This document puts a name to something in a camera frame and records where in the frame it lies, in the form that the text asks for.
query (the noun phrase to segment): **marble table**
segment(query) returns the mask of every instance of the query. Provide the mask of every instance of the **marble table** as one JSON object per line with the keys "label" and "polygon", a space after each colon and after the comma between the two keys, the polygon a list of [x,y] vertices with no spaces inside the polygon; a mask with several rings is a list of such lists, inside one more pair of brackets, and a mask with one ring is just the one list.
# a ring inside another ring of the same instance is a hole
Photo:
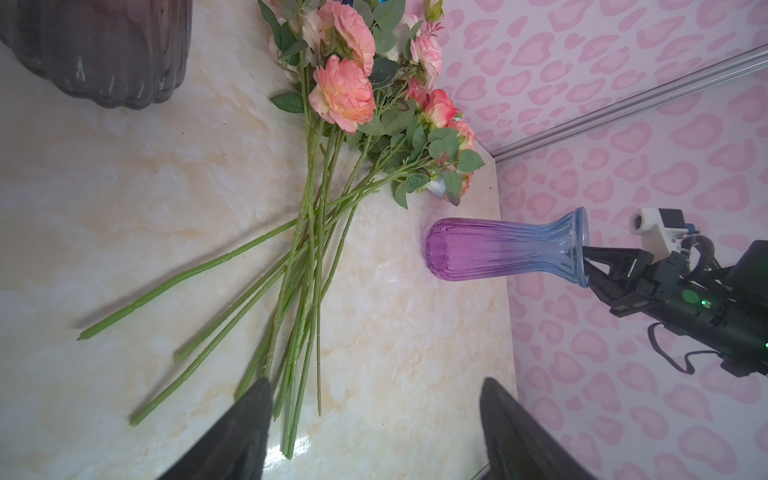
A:
{"label": "marble table", "polygon": [[[185,367],[172,352],[290,236],[76,339],[295,214],[302,124],[268,100],[287,82],[266,38],[256,2],[196,2],[187,79],[143,111],[66,97],[0,48],[0,478],[151,480],[231,405],[276,291],[141,425],[127,423]],[[439,218],[499,218],[484,159],[458,208],[424,196],[404,210],[382,192],[358,210],[323,304],[323,415],[310,375],[296,457],[280,454],[278,421],[265,478],[468,480],[487,462],[482,380],[515,391],[505,280],[444,282],[421,254]]]}

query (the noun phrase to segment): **vase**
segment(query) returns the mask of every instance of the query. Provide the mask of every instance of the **vase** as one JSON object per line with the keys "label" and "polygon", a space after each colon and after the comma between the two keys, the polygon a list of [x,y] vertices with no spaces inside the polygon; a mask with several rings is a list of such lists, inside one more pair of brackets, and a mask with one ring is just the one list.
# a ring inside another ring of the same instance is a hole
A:
{"label": "vase", "polygon": [[65,94],[102,107],[166,101],[184,80],[192,0],[0,0],[0,40]]}
{"label": "vase", "polygon": [[546,225],[445,218],[429,230],[425,256],[443,280],[549,272],[586,287],[582,247],[588,245],[587,211],[579,207]]}

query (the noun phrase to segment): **metal strip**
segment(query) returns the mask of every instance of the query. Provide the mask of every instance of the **metal strip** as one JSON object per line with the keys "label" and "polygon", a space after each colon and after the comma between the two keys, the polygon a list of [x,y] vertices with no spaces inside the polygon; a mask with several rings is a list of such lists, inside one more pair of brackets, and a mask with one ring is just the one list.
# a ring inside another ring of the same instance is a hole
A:
{"label": "metal strip", "polygon": [[492,151],[496,164],[512,160],[521,155],[530,154],[541,148],[605,127],[644,111],[656,108],[667,101],[676,100],[685,95],[702,91],[742,75],[754,73],[768,67],[768,45],[745,51],[728,60],[695,71],[677,80],[651,88],[641,94],[625,98],[605,108],[583,115],[562,125],[542,131],[524,140],[516,141],[506,147]]}

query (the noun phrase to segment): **flower bouquet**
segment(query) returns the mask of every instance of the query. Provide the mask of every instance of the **flower bouquet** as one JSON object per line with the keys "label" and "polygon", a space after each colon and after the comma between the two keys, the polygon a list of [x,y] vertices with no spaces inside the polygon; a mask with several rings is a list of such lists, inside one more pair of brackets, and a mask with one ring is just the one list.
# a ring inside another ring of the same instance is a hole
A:
{"label": "flower bouquet", "polygon": [[[173,276],[83,331],[80,339],[91,338],[179,282],[293,229],[290,250],[176,352],[174,359],[183,361],[216,333],[186,370],[131,418],[131,425],[138,425],[178,389],[279,283],[274,314],[235,396],[240,398],[257,377],[270,379],[276,394],[274,417],[283,412],[286,416],[281,450],[291,458],[313,348],[321,412],[320,305],[357,205],[386,187],[405,208],[408,194],[426,190],[458,205],[472,172],[483,161],[473,150],[475,135],[458,109],[443,90],[433,89],[442,70],[435,36],[442,0],[434,5],[427,1],[424,18],[406,15],[406,0],[271,0],[270,5],[257,1],[272,30],[269,49],[293,87],[287,85],[286,93],[271,100],[286,112],[303,115],[306,124],[306,186],[296,219]],[[359,159],[341,194],[330,198],[329,186],[343,148],[359,151]],[[286,324],[290,335],[286,345],[278,346]]]}

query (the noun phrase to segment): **pink wall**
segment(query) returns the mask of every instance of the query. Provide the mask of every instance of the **pink wall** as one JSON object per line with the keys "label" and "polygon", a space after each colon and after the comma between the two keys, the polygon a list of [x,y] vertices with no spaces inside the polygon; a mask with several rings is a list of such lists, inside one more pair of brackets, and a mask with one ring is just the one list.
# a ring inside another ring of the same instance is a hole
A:
{"label": "pink wall", "polygon": [[[680,208],[732,264],[768,239],[767,159],[763,71],[500,166],[502,218],[545,223],[584,206],[593,245],[639,247],[635,208]],[[685,376],[650,349],[649,317],[617,319],[553,275],[508,285],[520,400],[600,478],[768,479],[766,377],[736,379],[713,356]],[[659,332],[678,359],[700,348]]]}
{"label": "pink wall", "polygon": [[444,5],[439,86],[491,151],[768,43],[761,0]]}

